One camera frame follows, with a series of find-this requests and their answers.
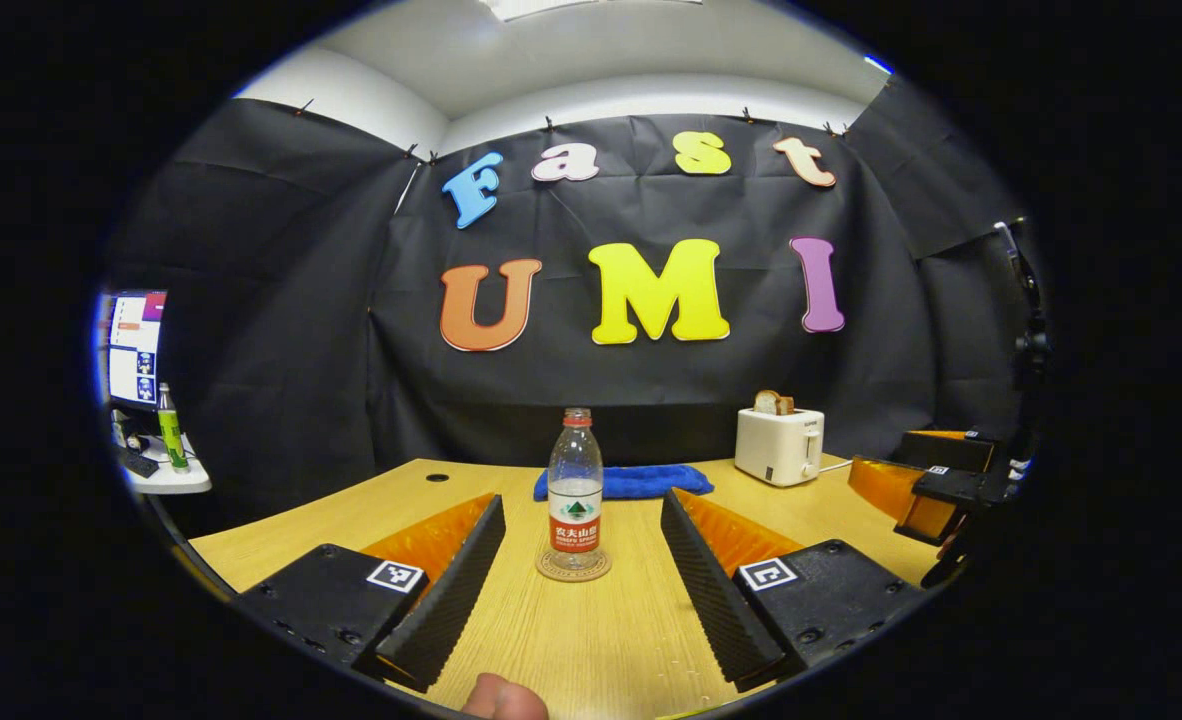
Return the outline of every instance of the orange letter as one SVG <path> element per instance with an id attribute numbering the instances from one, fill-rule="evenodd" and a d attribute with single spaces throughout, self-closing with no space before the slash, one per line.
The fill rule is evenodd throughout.
<path id="1" fill-rule="evenodd" d="M 500 350 L 524 332 L 528 324 L 528 296 L 533 275 L 543 268 L 537 260 L 504 262 L 499 273 L 507 278 L 504 318 L 488 327 L 476 324 L 476 291 L 489 274 L 483 265 L 463 265 L 440 275 L 444 284 L 444 309 L 440 311 L 440 337 L 466 352 Z"/>
<path id="2" fill-rule="evenodd" d="M 814 158 L 820 158 L 823 154 L 816 147 L 805 145 L 798 137 L 787 137 L 773 143 L 773 149 L 787 155 L 792 169 L 803 181 L 818 187 L 830 187 L 834 184 L 834 175 L 827 173 L 814 163 Z"/>

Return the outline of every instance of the computer screen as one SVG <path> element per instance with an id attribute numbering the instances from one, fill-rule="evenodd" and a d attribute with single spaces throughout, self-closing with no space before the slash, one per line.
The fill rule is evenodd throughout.
<path id="1" fill-rule="evenodd" d="M 106 293 L 106 401 L 111 406 L 152 409 L 160 397 L 160 332 L 167 292 L 126 290 Z"/>

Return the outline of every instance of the water bottle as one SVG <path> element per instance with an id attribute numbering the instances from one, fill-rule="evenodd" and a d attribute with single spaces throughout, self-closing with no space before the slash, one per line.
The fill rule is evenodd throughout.
<path id="1" fill-rule="evenodd" d="M 178 409 L 174 407 L 174 398 L 169 395 L 169 383 L 160 383 L 156 416 L 160 419 L 160 434 L 165 440 L 165 450 L 169 450 L 169 465 L 175 473 L 190 473 L 187 452 L 183 450 L 183 433 L 178 428 Z"/>
<path id="2" fill-rule="evenodd" d="M 551 560 L 564 570 L 583 570 L 600 560 L 600 501 L 604 462 L 591 434 L 591 410 L 570 407 L 546 468 Z"/>

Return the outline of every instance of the black curtain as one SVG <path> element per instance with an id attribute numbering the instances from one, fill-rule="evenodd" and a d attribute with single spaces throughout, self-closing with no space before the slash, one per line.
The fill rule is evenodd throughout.
<path id="1" fill-rule="evenodd" d="M 677 132 L 714 132 L 732 168 L 687 176 L 675 163 Z M 834 187 L 803 181 L 773 143 L 798 137 L 821 151 Z M 530 176 L 547 147 L 585 142 L 599 174 L 545 183 Z M 455 227 L 441 192 L 487 153 L 504 162 L 498 205 Z M 805 283 L 793 236 L 830 241 L 839 332 L 803 331 Z M 725 340 L 596 345 L 600 272 L 592 247 L 629 242 L 660 274 L 673 246 L 704 238 L 720 246 L 715 283 L 730 324 Z M 759 389 L 827 414 L 834 454 L 883 455 L 935 410 L 930 305 L 897 209 L 860 155 L 829 132 L 709 115 L 592 119 L 454 153 L 418 170 L 391 220 L 374 286 L 374 325 L 385 378 L 374 427 L 387 430 L 379 466 L 413 456 L 545 465 L 560 409 L 591 406 L 610 463 L 675 462 L 733 455 L 736 414 Z M 476 319 L 504 311 L 508 260 L 534 258 L 527 327 L 494 352 L 450 348 L 437 331 L 441 273 L 480 264 Z"/>
<path id="2" fill-rule="evenodd" d="M 375 474 L 368 278 L 414 167 L 335 119 L 229 100 L 108 242 L 112 287 L 169 291 L 161 378 L 213 481 L 165 497 L 184 534 Z"/>
<path id="3" fill-rule="evenodd" d="M 896 208 L 924 283 L 939 349 L 934 423 L 1009 436 L 1021 401 L 1013 343 L 1030 305 L 994 225 L 1011 225 L 1048 319 L 1052 287 L 1035 251 L 1035 219 L 948 112 L 901 77 L 889 79 L 846 138 Z"/>

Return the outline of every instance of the finger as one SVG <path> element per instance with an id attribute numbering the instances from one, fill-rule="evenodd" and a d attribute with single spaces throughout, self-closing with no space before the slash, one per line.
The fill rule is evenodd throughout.
<path id="1" fill-rule="evenodd" d="M 467 703 L 462 706 L 462 712 L 467 715 L 494 716 L 498 707 L 498 694 L 507 685 L 507 679 L 492 673 L 476 675 L 476 687 L 472 688 Z"/>
<path id="2" fill-rule="evenodd" d="M 550 720 L 546 703 L 524 685 L 507 683 L 498 693 L 492 720 Z"/>

